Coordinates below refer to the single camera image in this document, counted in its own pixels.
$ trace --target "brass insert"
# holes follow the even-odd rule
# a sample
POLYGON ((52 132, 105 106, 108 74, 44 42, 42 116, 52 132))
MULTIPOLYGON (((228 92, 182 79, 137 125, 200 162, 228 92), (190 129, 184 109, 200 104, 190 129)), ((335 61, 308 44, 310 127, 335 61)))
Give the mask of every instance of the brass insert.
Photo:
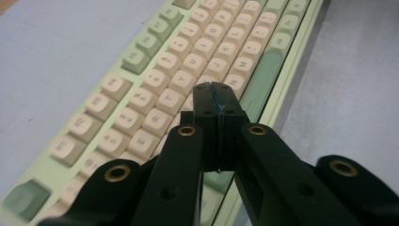
POLYGON ((354 166, 339 159, 332 160, 329 163, 329 166, 336 173, 339 173, 345 177, 355 177, 358 175, 358 170, 354 166))
POLYGON ((108 169, 105 173, 107 182, 115 183, 123 181, 130 174, 130 168, 126 165, 118 165, 108 169))

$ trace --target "cream keycap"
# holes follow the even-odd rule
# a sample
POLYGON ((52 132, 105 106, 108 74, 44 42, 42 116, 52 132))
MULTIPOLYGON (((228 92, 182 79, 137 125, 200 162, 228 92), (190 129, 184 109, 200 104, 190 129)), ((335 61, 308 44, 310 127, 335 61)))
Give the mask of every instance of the cream keycap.
POLYGON ((218 0, 201 0, 199 4, 199 8, 202 8, 209 12, 211 16, 214 16, 216 11, 219 9, 219 1, 218 0))
POLYGON ((188 94, 180 111, 193 111, 193 93, 188 94))
POLYGON ((226 60, 229 64, 232 64, 232 62, 237 57, 239 50, 240 49, 237 45, 231 42, 223 41, 222 43, 220 43, 219 47, 217 47, 214 57, 222 58, 226 60))
POLYGON ((182 107, 184 99, 185 97, 181 93, 173 89, 165 89, 159 96, 155 106, 174 116, 182 107))
POLYGON ((164 52, 156 62, 155 69, 171 77, 179 70, 181 64, 182 61, 175 55, 169 52, 164 52))
POLYGON ((144 77, 142 87, 159 96, 164 89, 168 87, 170 78, 161 71, 151 70, 144 77))
POLYGON ((137 112, 147 115, 155 106, 158 96, 144 88, 137 88, 129 100, 129 106, 137 112))
POLYGON ((184 60, 190 53, 191 49, 192 45, 187 39, 177 36, 170 42, 168 52, 177 56, 180 60, 184 60))
POLYGON ((232 14, 233 17, 236 17, 238 12, 243 7, 245 1, 242 0, 225 0, 220 7, 222 10, 226 10, 232 14))
POLYGON ((161 137, 167 131, 172 120, 173 118, 169 114, 158 108, 153 108, 144 120, 143 128, 161 137))
POLYGON ((257 1, 246 1, 241 10, 241 13, 249 14, 253 17, 258 17, 258 15, 261 13, 262 7, 263 6, 261 5, 261 3, 257 1))
POLYGON ((235 97, 240 100, 244 90, 246 89, 247 82, 248 80, 246 80, 244 77, 230 73, 226 76, 223 84, 230 86, 235 97))
POLYGON ((114 126, 121 132, 132 137, 141 127, 144 116, 140 115, 129 107, 124 107, 115 119, 114 126))
POLYGON ((119 159, 132 160, 132 161, 138 163, 139 165, 143 165, 146 162, 143 159, 141 159, 141 158, 139 158, 137 156, 134 156, 134 155, 132 155, 131 153, 129 153, 127 151, 122 153, 122 155, 119 157, 119 159))
POLYGON ((223 28, 227 29, 231 26, 233 22, 233 17, 232 15, 225 11, 225 10, 219 10, 216 14, 214 19, 212 20, 212 23, 218 24, 222 26, 223 28))
POLYGON ((210 21, 211 15, 202 8, 196 8, 189 19, 189 22, 196 24, 201 30, 203 30, 210 21))
POLYGON ((147 161, 152 156, 152 153, 159 141, 159 137, 156 137, 143 129, 139 129, 129 142, 127 150, 129 153, 147 161))
POLYGON ((102 92, 116 101, 120 101, 132 84, 115 74, 109 74, 102 82, 102 92))
POLYGON ((114 111, 117 103, 106 95, 95 92, 86 101, 88 114, 96 117, 101 121, 108 119, 109 115, 114 111))
POLYGON ((85 113, 74 115, 68 124, 70 132, 87 143, 91 142, 101 126, 100 121, 85 113))
POLYGON ((217 45, 211 40, 200 38, 197 40, 191 53, 201 56, 206 60, 209 60, 214 54, 216 48, 217 45))
POLYGON ((207 61, 203 57, 196 54, 189 54, 185 58, 181 69, 183 71, 193 74, 196 77, 199 77, 203 69, 205 68, 206 63, 207 61))
POLYGON ((180 29, 179 36, 187 39, 191 44, 194 44, 200 38, 201 29, 198 25, 186 22, 180 29))
POLYGON ((196 82, 197 78, 193 74, 178 70, 170 80, 169 87, 187 96, 192 91, 196 82))
POLYGON ((229 71, 230 64, 222 58, 212 58, 206 66, 203 74, 207 74, 215 78, 216 81, 222 82, 229 71))
POLYGON ((202 36, 208 40, 220 43, 226 34, 226 29, 218 24, 208 24, 202 34, 202 36))
POLYGON ((67 205, 72 205, 85 182, 86 179, 80 175, 73 177, 61 192, 61 201, 67 205))
POLYGON ((130 139, 115 129, 108 129, 99 142, 99 148, 111 157, 119 157, 129 144, 130 139))
POLYGON ((240 56, 234 61, 229 73, 238 74, 245 79, 249 79, 255 67, 256 64, 252 59, 240 56))
POLYGON ((54 140, 49 150, 53 158, 72 166, 85 148, 83 142, 68 135, 61 135, 54 140))
POLYGON ((95 151, 88 155, 88 158, 83 163, 80 172, 86 177, 90 177, 98 167, 111 161, 111 158, 95 151))

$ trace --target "mounting hole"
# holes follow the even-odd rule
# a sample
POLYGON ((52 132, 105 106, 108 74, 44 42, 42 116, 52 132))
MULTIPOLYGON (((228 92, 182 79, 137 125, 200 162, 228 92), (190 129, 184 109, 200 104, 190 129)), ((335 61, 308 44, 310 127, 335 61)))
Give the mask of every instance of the mounting hole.
POLYGON ((267 134, 267 131, 259 126, 259 125, 252 125, 249 127, 249 132, 253 135, 265 135, 267 134))
POLYGON ((332 160, 329 163, 329 167, 345 177, 355 177, 358 175, 358 170, 352 164, 339 159, 332 160))
POLYGON ((296 185, 296 191, 305 197, 311 197, 314 195, 314 189, 311 186, 302 183, 296 185))
POLYGON ((178 133, 180 136, 192 136, 196 133, 196 128, 193 126, 184 126, 179 128, 178 133))
POLYGON ((130 168, 126 165, 118 165, 108 169, 105 173, 105 180, 107 182, 119 182, 126 179, 127 176, 130 174, 130 168))
POLYGON ((161 192, 159 193, 159 196, 164 201, 172 200, 177 196, 177 188, 174 186, 164 187, 164 188, 162 188, 161 192))

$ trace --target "mechanical keyboard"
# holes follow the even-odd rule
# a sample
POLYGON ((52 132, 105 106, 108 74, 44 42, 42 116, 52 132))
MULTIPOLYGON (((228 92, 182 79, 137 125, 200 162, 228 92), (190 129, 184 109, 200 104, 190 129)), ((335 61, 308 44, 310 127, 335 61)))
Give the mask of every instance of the mechanical keyboard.
MULTIPOLYGON (((167 0, 10 190, 7 225, 65 213, 99 166, 162 151, 191 89, 231 86, 251 121, 273 126, 323 0, 167 0)), ((204 175, 201 225, 232 225, 231 172, 204 175)))

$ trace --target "keycap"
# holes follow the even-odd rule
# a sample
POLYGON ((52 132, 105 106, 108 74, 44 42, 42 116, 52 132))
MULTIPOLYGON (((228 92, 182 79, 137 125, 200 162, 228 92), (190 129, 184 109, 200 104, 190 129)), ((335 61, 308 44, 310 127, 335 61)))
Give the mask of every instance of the keycap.
POLYGON ((197 77, 183 70, 178 70, 170 80, 169 87, 187 96, 197 82, 197 77))
POLYGON ((13 214, 31 220, 45 204, 51 193, 39 183, 29 180, 14 187, 4 199, 4 205, 13 214))
POLYGON ((106 162, 109 162, 110 160, 111 158, 105 156, 104 154, 101 154, 100 152, 95 151, 88 156, 88 158, 82 165, 80 172, 82 173, 82 175, 90 177, 98 167, 102 166, 106 162))
POLYGON ((143 122, 143 128, 161 137, 168 129, 173 118, 164 111, 153 108, 143 122))
POLYGON ((143 121, 144 116, 129 107, 124 107, 116 117, 114 126, 122 133, 132 137, 143 121))
POLYGON ((155 69, 172 76, 179 70, 181 64, 182 62, 175 55, 165 52, 156 62, 155 69))
POLYGON ((169 45, 168 52, 177 56, 179 60, 184 60, 185 57, 190 53, 192 46, 187 39, 182 37, 175 37, 169 45))
POLYGON ((100 121, 105 121, 116 106, 115 101, 100 92, 93 93, 86 101, 88 114, 100 121))
POLYGON ((207 61, 196 54, 189 54, 181 67, 183 71, 193 74, 196 77, 199 77, 205 68, 207 61))
POLYGON ((132 84, 115 74, 109 74, 102 82, 102 92, 120 101, 132 84))
POLYGON ((169 81, 167 75, 153 69, 144 78, 142 87, 159 96, 168 87, 169 81))
POLYGON ((149 62, 150 58, 141 50, 132 48, 123 55, 122 68, 135 74, 141 74, 149 62))
POLYGON ((71 119, 69 128, 77 138, 90 142, 101 128, 102 123, 86 113, 78 113, 71 119))
POLYGON ((139 129, 129 142, 128 151, 145 161, 149 160, 161 139, 143 129, 139 129))
POLYGON ((141 39, 137 40, 136 45, 137 49, 141 50, 148 57, 153 57, 158 52, 159 48, 161 48, 162 44, 153 34, 145 33, 141 39))
POLYGON ((146 115, 155 106, 157 99, 158 97, 154 93, 144 88, 138 88, 130 98, 129 106, 137 112, 146 115))
POLYGON ((184 102, 185 97, 173 90, 165 89, 156 102, 156 107, 170 115, 176 115, 184 102))
POLYGON ((71 205, 85 182, 86 179, 80 175, 73 177, 61 192, 61 201, 67 205, 71 205))
POLYGON ((165 7, 161 9, 159 17, 168 22, 171 27, 176 27, 182 20, 183 15, 176 8, 165 7))
POLYGON ((165 41, 172 32, 168 23, 161 18, 156 18, 149 24, 149 32, 153 34, 160 41, 165 41))
POLYGON ((68 135, 61 135, 55 139, 50 146, 53 158, 61 161, 67 166, 72 166, 85 150, 86 145, 68 135))
POLYGON ((195 2, 195 0, 173 0, 173 6, 189 9, 195 2))
POLYGON ((99 149, 111 157, 119 157, 129 144, 130 139, 115 129, 108 129, 99 142, 99 149))

